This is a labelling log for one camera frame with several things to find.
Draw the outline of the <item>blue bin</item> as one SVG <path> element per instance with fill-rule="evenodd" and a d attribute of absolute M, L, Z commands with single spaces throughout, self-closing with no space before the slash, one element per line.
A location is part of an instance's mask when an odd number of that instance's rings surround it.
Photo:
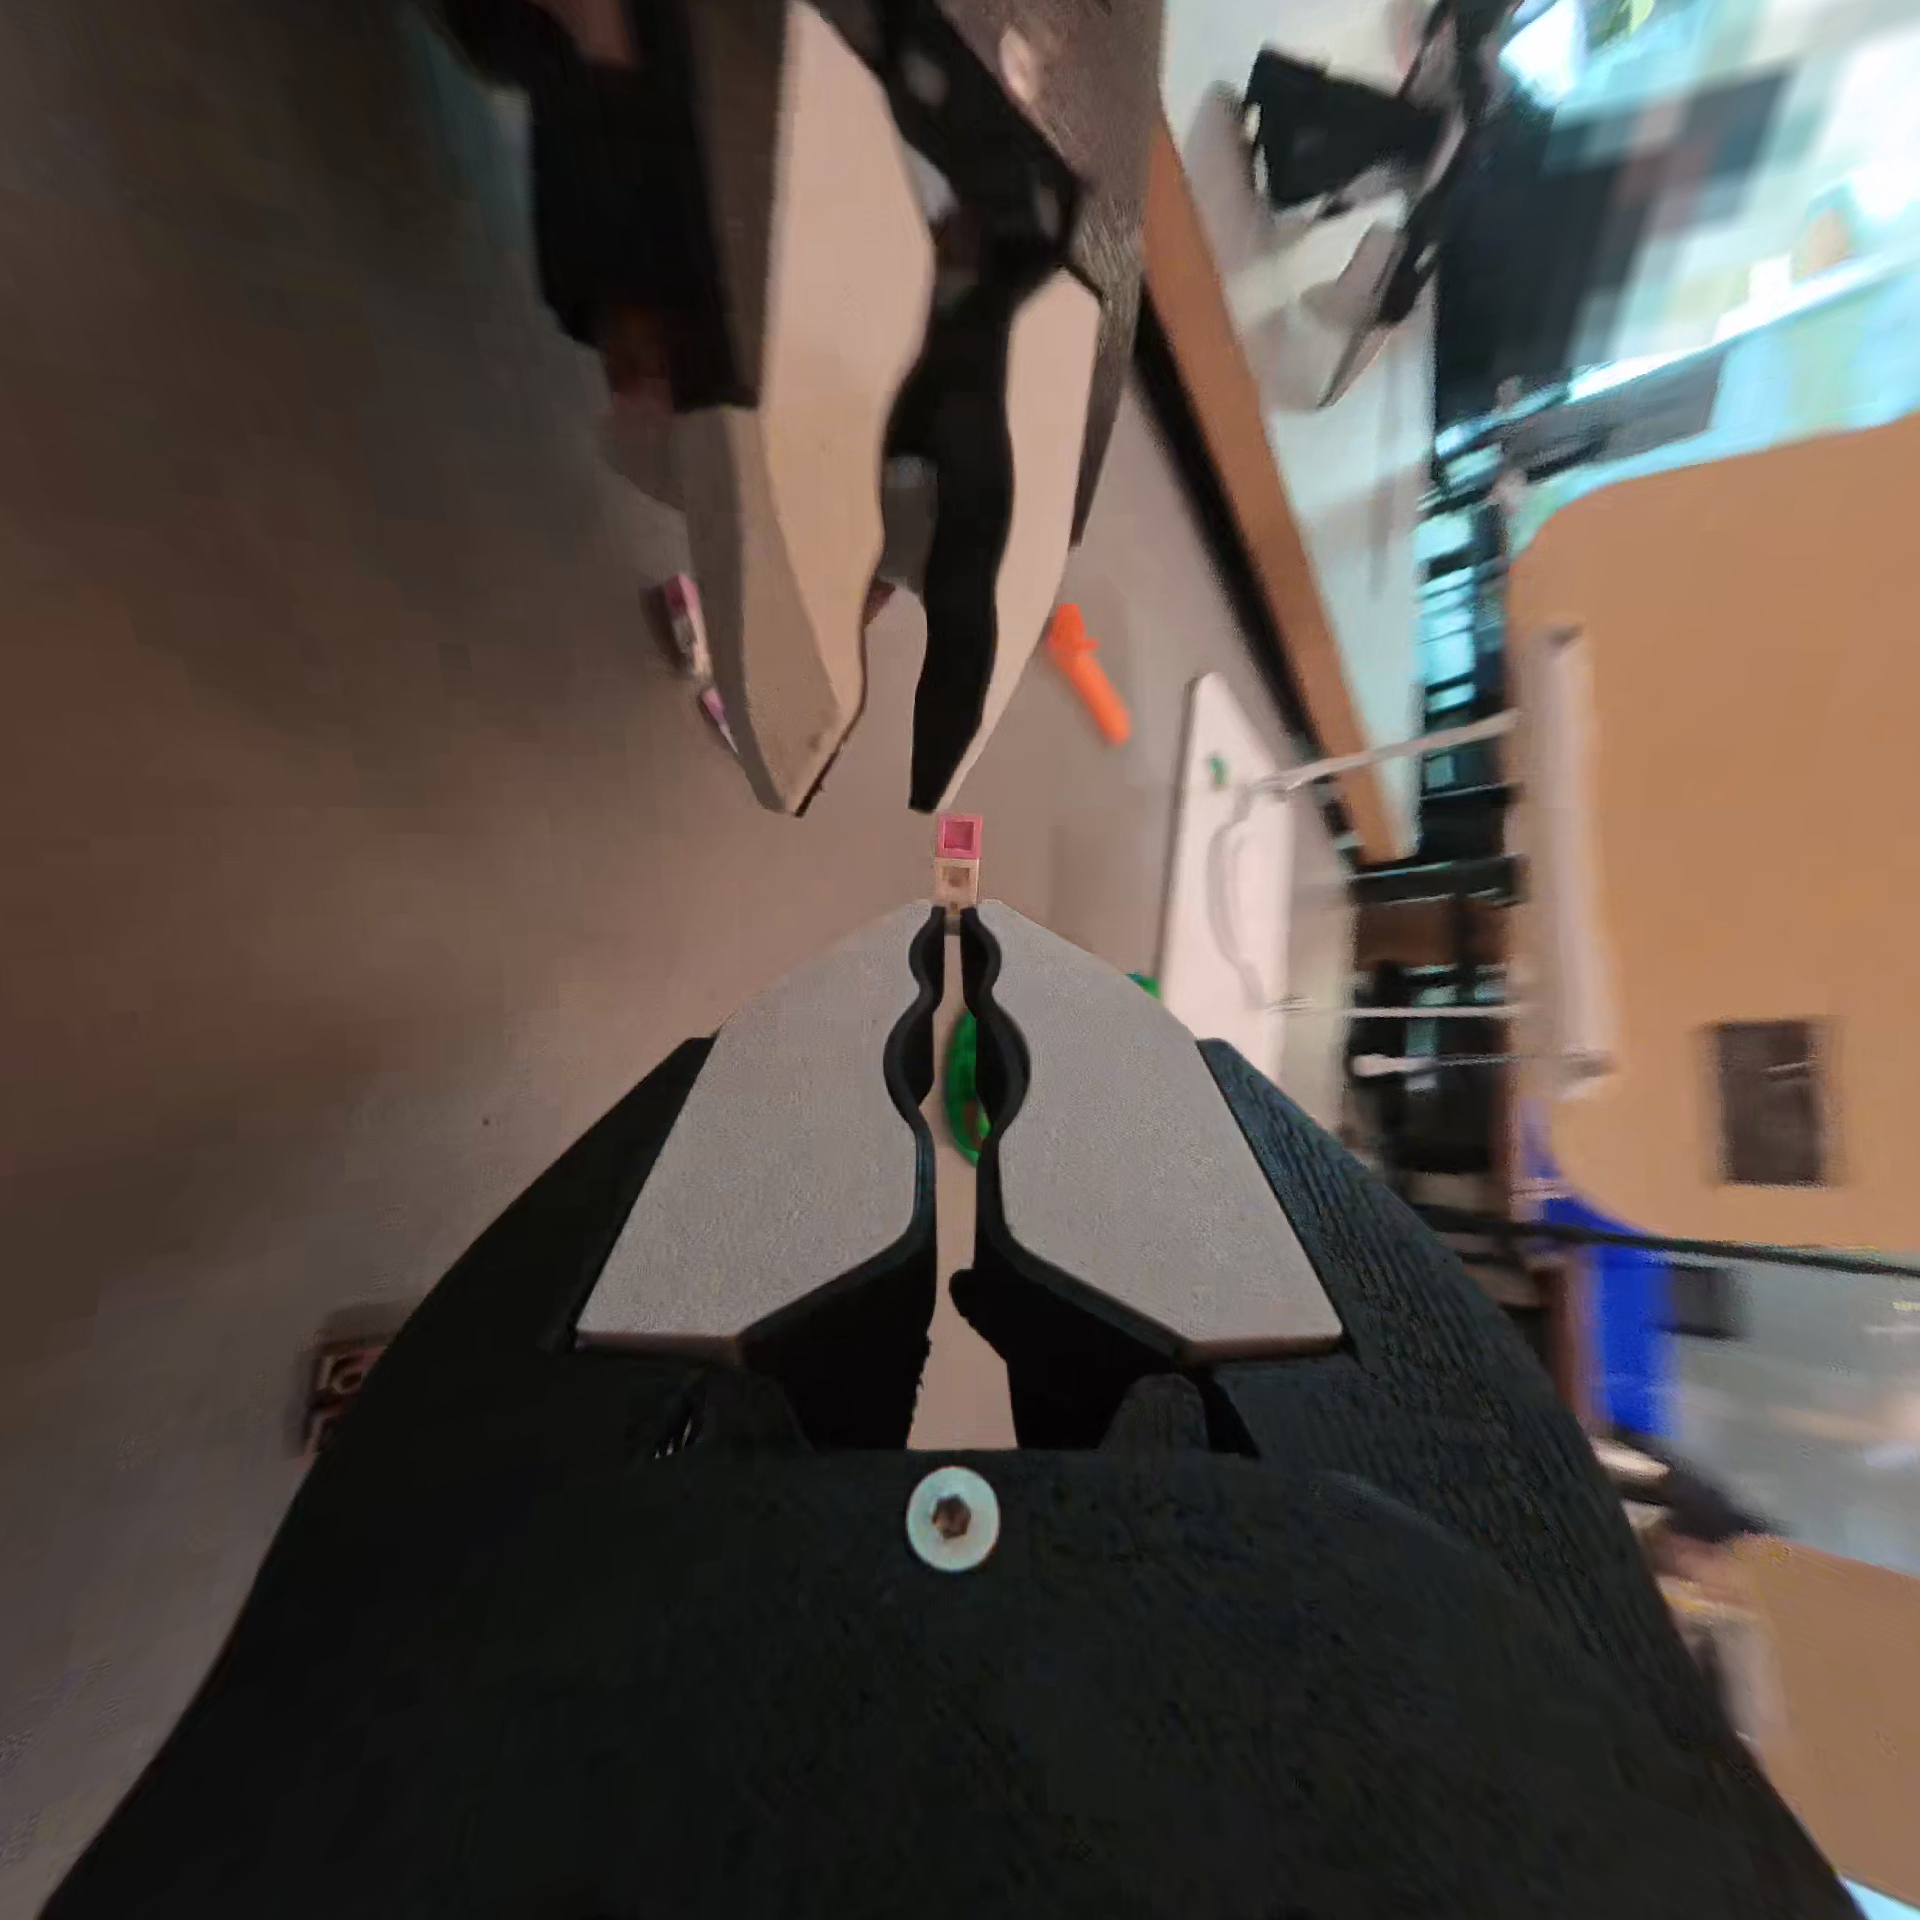
<path fill-rule="evenodd" d="M 1602 1430 L 1666 1443 L 1672 1439 L 1672 1350 L 1666 1331 L 1668 1264 L 1629 1247 L 1625 1223 L 1598 1213 L 1564 1174 L 1541 1101 L 1516 1119 L 1521 1213 L 1581 1237 L 1555 1244 L 1584 1284 L 1584 1370 Z"/>

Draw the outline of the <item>tan wooden cabinet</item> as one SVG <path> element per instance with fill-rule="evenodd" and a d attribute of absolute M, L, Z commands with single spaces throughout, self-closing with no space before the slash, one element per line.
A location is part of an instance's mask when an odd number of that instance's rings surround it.
<path fill-rule="evenodd" d="M 1514 683 L 1572 637 L 1585 1086 L 1566 1184 L 1652 1236 L 1916 1256 L 1916 419 L 1542 521 Z"/>

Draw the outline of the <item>orange plastic piece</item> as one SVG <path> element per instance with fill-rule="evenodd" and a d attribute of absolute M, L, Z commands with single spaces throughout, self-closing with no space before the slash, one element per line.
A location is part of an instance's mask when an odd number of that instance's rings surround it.
<path fill-rule="evenodd" d="M 1042 636 L 1042 651 L 1092 721 L 1098 739 L 1114 749 L 1125 747 L 1135 739 L 1135 714 L 1105 673 L 1076 603 L 1055 607 Z"/>

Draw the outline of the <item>black metal rack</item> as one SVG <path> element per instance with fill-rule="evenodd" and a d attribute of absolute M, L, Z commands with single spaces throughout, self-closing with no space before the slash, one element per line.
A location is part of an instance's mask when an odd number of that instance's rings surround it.
<path fill-rule="evenodd" d="M 1414 541 L 1422 734 L 1459 733 L 1505 710 L 1505 514 L 1492 494 L 1441 507 Z M 1469 1017 L 1505 999 L 1505 853 L 1514 787 L 1501 740 L 1414 757 L 1414 850 L 1361 870 L 1356 971 L 1342 1044 L 1361 1151 L 1399 1190 L 1485 1184 L 1496 1169 L 1504 1017 Z"/>

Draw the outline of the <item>black chair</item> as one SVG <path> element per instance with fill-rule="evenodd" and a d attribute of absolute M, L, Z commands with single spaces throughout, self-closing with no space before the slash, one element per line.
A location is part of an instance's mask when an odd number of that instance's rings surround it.
<path fill-rule="evenodd" d="M 1454 203 L 1496 84 L 1464 13 L 1429 13 L 1394 89 L 1262 49 L 1244 93 L 1252 183 L 1281 217 L 1341 226 L 1398 200 L 1351 236 L 1336 273 L 1294 293 L 1276 319 L 1275 403 L 1322 416 L 1381 359 L 1429 294 Z"/>

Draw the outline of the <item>green lego assembly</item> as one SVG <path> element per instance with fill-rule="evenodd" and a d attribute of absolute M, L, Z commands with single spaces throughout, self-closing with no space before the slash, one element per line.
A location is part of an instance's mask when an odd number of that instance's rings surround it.
<path fill-rule="evenodd" d="M 946 1047 L 941 1103 L 949 1136 L 968 1166 L 979 1166 L 1001 1121 L 1038 1121 L 1038 1140 L 1018 1140 L 1029 1173 L 1039 1147 L 1064 1147 L 1072 1119 L 1114 1101 L 1128 1073 L 1168 1047 L 1172 1017 L 1155 974 L 1076 974 L 1005 980 L 989 1000 L 1004 1027 L 982 1036 L 975 1000 L 962 994 Z"/>

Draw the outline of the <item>pink white lego assembly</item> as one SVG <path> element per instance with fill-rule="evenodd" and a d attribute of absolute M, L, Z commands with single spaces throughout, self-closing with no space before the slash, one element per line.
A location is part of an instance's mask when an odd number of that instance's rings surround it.
<path fill-rule="evenodd" d="M 731 757 L 738 757 L 731 721 L 718 691 L 706 610 L 696 583 L 685 571 L 678 571 L 661 583 L 656 603 L 669 659 L 678 667 L 679 680 L 688 687 L 694 707 L 706 717 L 714 739 L 721 739 Z"/>

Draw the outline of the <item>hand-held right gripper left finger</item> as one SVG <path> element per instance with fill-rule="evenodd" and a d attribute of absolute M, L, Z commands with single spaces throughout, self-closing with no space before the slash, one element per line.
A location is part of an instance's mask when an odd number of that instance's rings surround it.
<path fill-rule="evenodd" d="M 908 1443 L 941 1293 L 924 1116 L 946 916 L 915 900 L 708 1041 L 575 1323 L 595 1356 L 779 1387 L 821 1453 Z"/>

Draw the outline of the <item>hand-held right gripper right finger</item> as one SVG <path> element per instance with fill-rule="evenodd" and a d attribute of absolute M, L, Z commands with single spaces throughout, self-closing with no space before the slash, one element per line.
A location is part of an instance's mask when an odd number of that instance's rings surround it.
<path fill-rule="evenodd" d="M 989 1136 L 961 1316 L 1019 1449 L 1085 1453 L 1138 1381 L 1336 1351 L 1342 1323 L 1191 1039 L 1132 977 L 1004 904 L 962 913 Z"/>

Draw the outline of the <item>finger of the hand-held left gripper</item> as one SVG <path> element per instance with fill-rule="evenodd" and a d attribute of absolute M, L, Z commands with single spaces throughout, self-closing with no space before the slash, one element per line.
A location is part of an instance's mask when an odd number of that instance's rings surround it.
<path fill-rule="evenodd" d="M 955 801 L 1039 644 L 1074 530 L 1101 303 L 886 276 L 886 586 L 924 607 L 908 806 Z"/>
<path fill-rule="evenodd" d="M 796 817 L 865 699 L 884 444 L 934 249 L 886 87 L 814 4 L 696 4 L 688 29 L 734 383 L 672 447 L 741 767 Z"/>

